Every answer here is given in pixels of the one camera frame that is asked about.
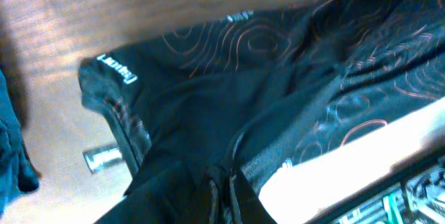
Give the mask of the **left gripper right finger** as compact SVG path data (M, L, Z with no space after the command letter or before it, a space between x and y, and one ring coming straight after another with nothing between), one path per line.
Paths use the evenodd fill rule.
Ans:
M276 224L239 169L231 171L228 187L229 208L234 224Z

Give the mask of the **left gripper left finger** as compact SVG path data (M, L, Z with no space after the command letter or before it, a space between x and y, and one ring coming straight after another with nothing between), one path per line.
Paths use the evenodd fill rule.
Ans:
M182 165L173 165L126 192L99 224L214 224L218 190L213 182L196 185Z

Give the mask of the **black jersey with orange contour lines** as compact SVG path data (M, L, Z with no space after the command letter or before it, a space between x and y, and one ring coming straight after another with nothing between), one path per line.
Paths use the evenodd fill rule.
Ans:
M132 182L180 164L256 195L302 163L444 96L444 0L324 0L247 12L85 59L82 104L102 114Z

